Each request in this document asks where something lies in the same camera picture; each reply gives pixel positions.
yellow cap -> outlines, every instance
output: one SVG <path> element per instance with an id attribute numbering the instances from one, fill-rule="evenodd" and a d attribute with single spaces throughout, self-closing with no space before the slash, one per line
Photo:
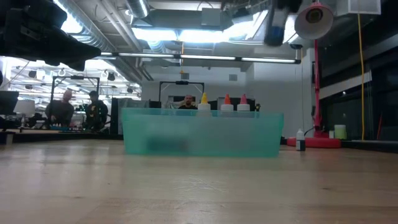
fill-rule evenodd
<path id="1" fill-rule="evenodd" d="M 203 96 L 201 96 L 201 102 L 200 103 L 203 103 L 203 104 L 207 104 L 208 102 L 207 102 L 207 94 L 206 93 L 203 93 Z"/>

wooden table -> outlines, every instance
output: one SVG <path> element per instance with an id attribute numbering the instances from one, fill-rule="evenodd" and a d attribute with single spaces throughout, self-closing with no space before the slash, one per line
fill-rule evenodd
<path id="1" fill-rule="evenodd" d="M 398 223 L 398 155 L 281 147 L 273 159 L 124 155 L 122 141 L 0 151 L 0 223 Z"/>

white bottle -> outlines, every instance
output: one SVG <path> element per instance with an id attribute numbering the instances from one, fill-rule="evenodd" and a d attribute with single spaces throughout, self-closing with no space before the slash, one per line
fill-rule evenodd
<path id="1" fill-rule="evenodd" d="M 301 128 L 298 129 L 296 134 L 296 150 L 305 151 L 305 136 Z"/>

teal plastic container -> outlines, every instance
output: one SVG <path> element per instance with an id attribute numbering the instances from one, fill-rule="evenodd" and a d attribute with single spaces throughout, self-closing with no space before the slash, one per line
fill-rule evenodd
<path id="1" fill-rule="evenodd" d="M 123 108 L 127 154 L 276 157 L 283 114 Z"/>

person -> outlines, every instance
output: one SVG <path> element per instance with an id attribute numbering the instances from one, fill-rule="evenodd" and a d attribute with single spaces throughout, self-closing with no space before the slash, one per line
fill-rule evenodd
<path id="1" fill-rule="evenodd" d="M 62 96 L 62 100 L 53 100 L 47 105 L 45 115 L 50 118 L 52 124 L 69 126 L 73 113 L 75 112 L 74 107 L 69 103 L 71 98 L 72 92 L 67 90 Z"/>
<path id="2" fill-rule="evenodd" d="M 91 104 L 86 109 L 86 128 L 99 131 L 105 126 L 108 117 L 108 107 L 102 100 L 98 99 L 97 91 L 91 91 L 89 96 Z"/>
<path id="3" fill-rule="evenodd" d="M 187 95 L 184 98 L 184 104 L 179 109 L 197 110 L 198 108 L 192 104 L 193 96 Z"/>

